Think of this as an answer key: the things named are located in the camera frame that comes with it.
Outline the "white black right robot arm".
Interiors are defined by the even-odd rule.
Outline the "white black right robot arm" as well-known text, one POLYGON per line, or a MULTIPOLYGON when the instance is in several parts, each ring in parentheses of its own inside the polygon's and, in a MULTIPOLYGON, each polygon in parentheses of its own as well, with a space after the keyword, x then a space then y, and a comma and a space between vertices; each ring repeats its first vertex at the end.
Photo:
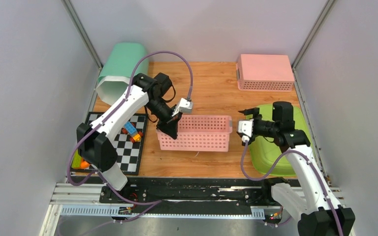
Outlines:
POLYGON ((293 105, 286 101, 274 102, 271 120, 264 120, 258 107, 241 110, 240 113, 248 116, 237 125, 237 134, 244 146, 243 157, 257 137, 272 138, 281 150, 270 170, 255 181, 266 179, 285 157, 294 169, 304 194, 301 198, 288 183, 281 180, 262 190, 263 202, 267 205, 279 203, 296 221, 301 236, 350 235, 355 214, 351 208, 340 203, 325 181, 307 134, 295 127, 293 105))

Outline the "pink perforated plastic basket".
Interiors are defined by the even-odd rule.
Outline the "pink perforated plastic basket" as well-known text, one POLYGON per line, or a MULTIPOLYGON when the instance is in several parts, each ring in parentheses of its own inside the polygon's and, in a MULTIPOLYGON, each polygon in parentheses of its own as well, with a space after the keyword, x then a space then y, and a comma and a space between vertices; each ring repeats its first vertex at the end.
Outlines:
POLYGON ((183 115, 177 138, 157 131, 161 150, 227 152, 232 133, 232 117, 218 115, 183 115))

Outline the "large lime green tub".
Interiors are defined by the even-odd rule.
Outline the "large lime green tub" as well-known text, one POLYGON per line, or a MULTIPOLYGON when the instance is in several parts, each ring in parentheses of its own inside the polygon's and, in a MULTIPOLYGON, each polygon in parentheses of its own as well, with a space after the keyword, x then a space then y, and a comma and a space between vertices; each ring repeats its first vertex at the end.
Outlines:
MULTIPOLYGON (((300 107, 293 106, 293 118, 295 128, 303 130, 310 140, 311 135, 300 107)), ((272 141, 272 138, 265 139, 263 137, 257 137, 255 141, 249 145, 251 163, 256 171, 263 175, 270 170, 275 160, 281 155, 280 148, 273 144, 272 141)), ((286 157, 283 157, 276 164, 271 175, 276 177, 293 177, 295 176, 295 171, 286 157)))

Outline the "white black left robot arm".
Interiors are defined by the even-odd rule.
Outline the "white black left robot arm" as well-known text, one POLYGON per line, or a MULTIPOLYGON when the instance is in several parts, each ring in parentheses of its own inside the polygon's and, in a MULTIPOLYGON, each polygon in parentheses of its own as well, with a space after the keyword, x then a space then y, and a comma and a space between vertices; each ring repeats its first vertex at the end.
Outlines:
POLYGON ((91 124, 82 123, 77 127, 78 154, 113 187, 112 197, 119 203, 130 199, 131 190, 125 186, 127 177, 117 164, 115 137, 140 108, 146 107, 158 118, 157 129, 177 139, 182 114, 175 111, 177 106, 169 107, 163 99, 172 86, 166 74, 158 73, 151 78, 139 73, 134 76, 130 89, 107 112, 91 124))

